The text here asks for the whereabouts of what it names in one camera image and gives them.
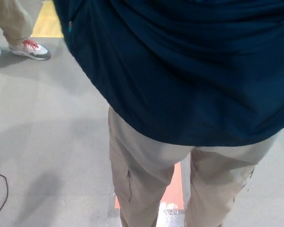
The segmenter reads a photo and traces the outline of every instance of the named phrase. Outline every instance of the shoelace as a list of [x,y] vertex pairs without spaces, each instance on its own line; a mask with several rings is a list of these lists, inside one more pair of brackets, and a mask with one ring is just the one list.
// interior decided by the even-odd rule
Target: shoelace
[[38,43],[36,43],[35,41],[31,40],[31,39],[26,39],[23,41],[23,45],[24,45],[24,50],[27,52],[27,46],[31,46],[34,50],[36,50],[38,48]]

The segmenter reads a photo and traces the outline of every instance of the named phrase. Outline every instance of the concrete floor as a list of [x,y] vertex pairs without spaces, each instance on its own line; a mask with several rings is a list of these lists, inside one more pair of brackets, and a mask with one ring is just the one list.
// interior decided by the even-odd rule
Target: concrete floor
[[[33,19],[40,0],[21,0]],[[35,39],[53,58],[13,56],[0,30],[0,173],[10,196],[0,227],[119,227],[108,159],[108,105],[62,39]],[[189,165],[182,163],[184,198]],[[5,197],[0,179],[0,205]],[[284,227],[284,131],[236,199],[225,227]],[[182,227],[162,211],[159,227]]]

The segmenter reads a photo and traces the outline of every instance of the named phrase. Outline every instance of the cable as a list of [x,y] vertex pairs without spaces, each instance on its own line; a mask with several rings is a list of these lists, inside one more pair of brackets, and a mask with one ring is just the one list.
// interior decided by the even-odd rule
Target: cable
[[0,208],[0,212],[1,212],[1,210],[3,209],[3,207],[4,207],[5,203],[6,203],[6,201],[7,201],[8,198],[9,198],[9,184],[8,184],[8,180],[6,179],[5,176],[3,176],[3,175],[0,174],[0,177],[2,177],[2,178],[5,180],[5,184],[6,184],[6,197],[5,197],[5,200],[4,200],[4,202],[3,202],[3,204],[2,204],[2,206],[1,206],[1,208]]

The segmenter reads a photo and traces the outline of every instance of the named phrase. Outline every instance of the pants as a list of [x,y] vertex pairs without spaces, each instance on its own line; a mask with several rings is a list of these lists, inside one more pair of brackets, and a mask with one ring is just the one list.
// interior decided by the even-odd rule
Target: pants
[[174,165],[191,154],[185,227],[221,227],[275,137],[243,147],[189,147],[147,138],[109,109],[110,161],[123,227],[155,227]]
[[0,0],[0,28],[10,45],[20,45],[33,32],[33,22],[18,0]]

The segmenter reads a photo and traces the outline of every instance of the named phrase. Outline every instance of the navy blue shirt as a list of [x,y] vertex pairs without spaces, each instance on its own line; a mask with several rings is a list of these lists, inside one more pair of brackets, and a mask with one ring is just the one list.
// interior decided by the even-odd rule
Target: navy blue shirt
[[54,3],[70,52],[141,134],[243,146],[284,128],[284,0]]

